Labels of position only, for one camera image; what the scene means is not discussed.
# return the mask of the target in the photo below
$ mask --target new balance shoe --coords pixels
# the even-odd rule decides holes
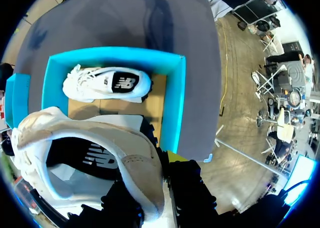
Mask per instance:
[[[12,131],[14,164],[58,212],[101,209],[101,197],[121,173],[145,220],[164,209],[162,167],[155,146],[140,132],[142,116],[102,115],[71,120],[50,107],[28,115]]]
[[[150,77],[143,71],[123,68],[81,68],[78,64],[67,75],[63,92],[80,102],[95,99],[123,99],[141,103],[151,90]]]

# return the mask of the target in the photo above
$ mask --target shoe insole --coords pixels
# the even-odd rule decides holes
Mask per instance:
[[[114,93],[129,93],[139,82],[139,76],[127,72],[115,72],[112,78],[112,91]]]
[[[115,157],[91,141],[67,137],[52,141],[46,160],[47,167],[66,164],[101,179],[115,180],[118,164]]]

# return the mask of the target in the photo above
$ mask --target table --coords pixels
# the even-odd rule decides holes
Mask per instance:
[[[178,154],[211,153],[221,97],[221,61],[207,0],[67,0],[40,17],[19,51],[14,72],[31,76],[28,112],[41,109],[49,56],[127,46],[186,56],[186,87]]]

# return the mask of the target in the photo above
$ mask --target new balance logo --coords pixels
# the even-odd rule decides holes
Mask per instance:
[[[119,82],[114,86],[116,89],[131,89],[134,86],[135,79],[133,78],[120,78]]]
[[[98,167],[108,168],[108,169],[117,169],[118,164],[116,162],[115,157],[110,154],[106,149],[101,148],[89,148],[85,160],[82,161],[85,164],[93,165],[96,164]]]

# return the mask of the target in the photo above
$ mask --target yellow cable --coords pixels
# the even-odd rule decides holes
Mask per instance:
[[[227,38],[226,38],[226,32],[225,32],[225,27],[223,22],[221,22],[221,20],[219,19],[221,25],[222,25],[222,30],[223,30],[223,35],[224,35],[224,46],[225,46],[225,86],[224,86],[224,94],[222,96],[222,99],[220,101],[220,109],[221,109],[221,105],[222,105],[222,101],[224,100],[226,93],[227,93],[227,81],[228,81],[228,73],[227,73],[227,69],[228,69],[228,52],[227,52]]]

